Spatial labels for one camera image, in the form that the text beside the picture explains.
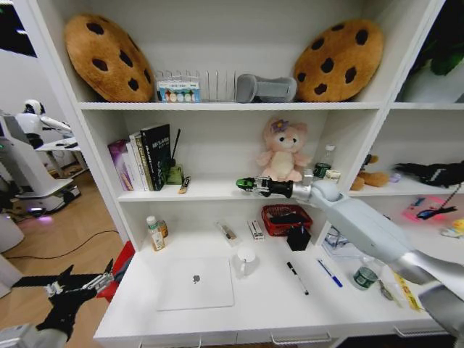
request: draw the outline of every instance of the black marker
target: black marker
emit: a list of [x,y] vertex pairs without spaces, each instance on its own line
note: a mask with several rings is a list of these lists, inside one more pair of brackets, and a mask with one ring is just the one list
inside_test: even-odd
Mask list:
[[310,294],[309,291],[306,289],[305,285],[304,285],[303,282],[302,282],[302,279],[299,277],[298,273],[297,273],[297,272],[295,271],[295,269],[293,268],[293,265],[291,265],[291,263],[288,262],[288,263],[287,263],[287,266],[289,266],[289,268],[291,269],[291,271],[293,272],[293,274],[297,276],[298,281],[299,281],[299,285],[301,285],[302,290],[303,290],[303,293],[304,293],[305,295],[309,295],[309,294]]

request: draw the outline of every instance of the red object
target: red object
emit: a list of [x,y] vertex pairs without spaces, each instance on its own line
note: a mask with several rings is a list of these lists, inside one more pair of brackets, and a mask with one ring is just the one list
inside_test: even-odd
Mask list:
[[303,208],[299,205],[290,205],[290,204],[275,204],[275,205],[266,205],[262,208],[261,217],[264,221],[264,225],[268,230],[268,233],[271,236],[286,236],[288,230],[291,227],[296,227],[299,223],[272,223],[271,218],[276,216],[282,216],[285,214],[296,213],[305,218],[306,222],[304,226],[307,230],[310,229],[312,225],[311,217],[305,212]]
[[[121,253],[116,259],[116,262],[113,265],[113,275],[116,274],[125,264],[127,260],[129,260],[134,254],[136,253],[136,250],[133,248],[132,243],[130,241],[127,241],[124,244],[123,250],[121,250]],[[104,297],[107,299],[108,302],[111,302],[113,299],[114,295],[116,294],[116,290],[119,286],[119,283],[117,281],[112,281],[109,283],[108,287],[100,291],[96,297],[102,298]]]

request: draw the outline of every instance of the pink teddy bear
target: pink teddy bear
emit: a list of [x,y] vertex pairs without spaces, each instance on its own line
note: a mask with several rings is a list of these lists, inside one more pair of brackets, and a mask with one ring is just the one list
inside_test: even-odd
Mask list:
[[262,176],[274,181],[301,181],[302,175],[295,170],[296,166],[305,167],[311,159],[300,154],[307,140],[305,123],[290,125],[289,121],[271,118],[263,132],[266,148],[256,160],[257,164],[266,168]]

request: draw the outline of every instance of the red basket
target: red basket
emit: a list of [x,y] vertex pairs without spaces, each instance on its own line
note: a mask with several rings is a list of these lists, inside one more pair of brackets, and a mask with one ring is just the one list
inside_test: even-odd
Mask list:
[[275,204],[275,205],[266,205],[262,208],[261,217],[262,221],[264,221],[264,225],[268,230],[271,236],[286,236],[288,230],[291,227],[296,227],[299,223],[272,223],[270,221],[270,217],[280,216],[284,214],[289,214],[291,212],[295,212],[303,216],[306,220],[304,226],[307,230],[310,229],[312,225],[311,217],[305,212],[303,208],[299,205],[290,205],[290,204]]

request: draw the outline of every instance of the black book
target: black book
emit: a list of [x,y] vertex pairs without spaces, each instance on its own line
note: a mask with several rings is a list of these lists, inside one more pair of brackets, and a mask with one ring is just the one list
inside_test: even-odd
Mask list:
[[165,185],[171,156],[169,125],[153,125],[140,130],[153,189]]

